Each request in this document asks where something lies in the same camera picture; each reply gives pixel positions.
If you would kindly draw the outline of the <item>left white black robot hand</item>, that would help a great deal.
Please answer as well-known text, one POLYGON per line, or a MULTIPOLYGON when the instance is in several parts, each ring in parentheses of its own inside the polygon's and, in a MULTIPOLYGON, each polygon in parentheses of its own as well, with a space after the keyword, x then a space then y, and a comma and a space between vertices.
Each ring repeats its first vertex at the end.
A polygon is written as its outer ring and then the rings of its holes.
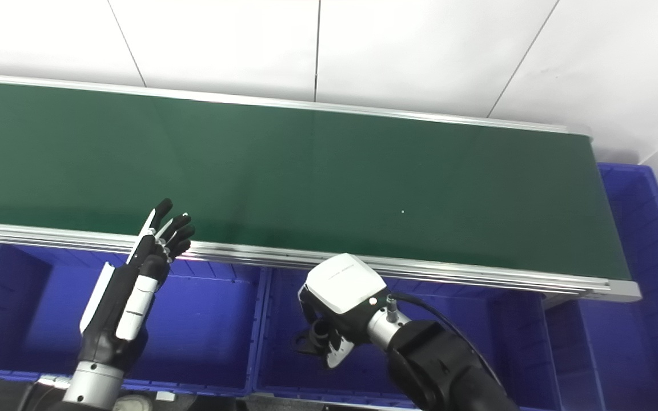
POLYGON ((152 209, 126 262, 110 263, 94 288, 81 318, 78 361, 130 371, 148 341, 146 319, 171 263, 190 249, 195 229, 188 213, 166 224, 173 202, 165 198, 152 209))

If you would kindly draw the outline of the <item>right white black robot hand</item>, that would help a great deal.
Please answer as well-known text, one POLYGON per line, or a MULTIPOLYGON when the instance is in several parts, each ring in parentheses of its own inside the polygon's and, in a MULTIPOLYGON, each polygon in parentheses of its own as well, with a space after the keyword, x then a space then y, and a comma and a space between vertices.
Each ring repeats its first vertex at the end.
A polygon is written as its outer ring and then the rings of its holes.
POLYGON ((309 325, 300 353, 334 369, 358 345, 371 341, 371 320, 387 306, 386 281, 360 258, 340 254, 319 263, 297 293, 309 325))

